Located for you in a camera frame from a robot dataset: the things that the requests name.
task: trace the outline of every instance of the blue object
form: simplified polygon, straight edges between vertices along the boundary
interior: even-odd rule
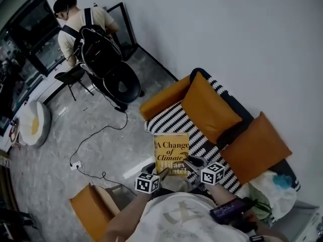
[[[282,189],[288,189],[292,186],[292,178],[288,175],[275,175],[273,182]]]

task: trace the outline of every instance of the white chair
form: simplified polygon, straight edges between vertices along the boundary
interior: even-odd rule
[[[27,104],[19,117],[22,140],[29,146],[40,147],[49,133],[51,116],[49,109],[33,100]]]

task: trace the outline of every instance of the window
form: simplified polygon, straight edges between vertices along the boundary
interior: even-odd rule
[[[29,94],[65,58],[46,0],[29,0],[0,32],[0,135]]]
[[[112,16],[112,18],[120,27],[120,30],[117,33],[113,34],[113,38],[121,49],[124,60],[127,60],[136,50],[136,43],[132,35],[125,7],[123,3],[119,3],[108,9],[107,12]]]

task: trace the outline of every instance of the book cover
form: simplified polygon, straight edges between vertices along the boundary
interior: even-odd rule
[[[183,160],[188,156],[189,134],[160,133],[154,134],[153,137],[157,174],[169,167],[169,175],[187,176]]]

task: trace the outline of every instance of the white cube with marker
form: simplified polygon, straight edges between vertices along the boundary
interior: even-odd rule
[[[201,182],[209,185],[216,185],[224,177],[224,166],[213,163],[201,170]]]
[[[151,175],[146,173],[141,173],[139,177],[136,178],[135,190],[152,194],[159,188],[160,177],[158,175]]]

